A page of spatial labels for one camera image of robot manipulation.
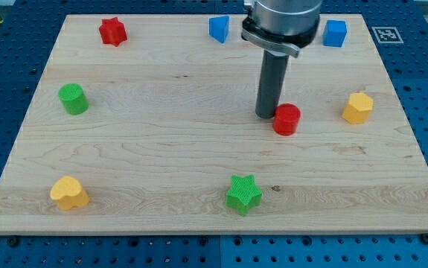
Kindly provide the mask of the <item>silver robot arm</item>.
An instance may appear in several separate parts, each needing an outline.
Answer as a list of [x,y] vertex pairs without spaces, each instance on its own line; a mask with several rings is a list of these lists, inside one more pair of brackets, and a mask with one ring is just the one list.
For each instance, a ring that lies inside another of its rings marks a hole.
[[315,38],[322,0],[245,0],[242,39],[276,54],[297,57]]

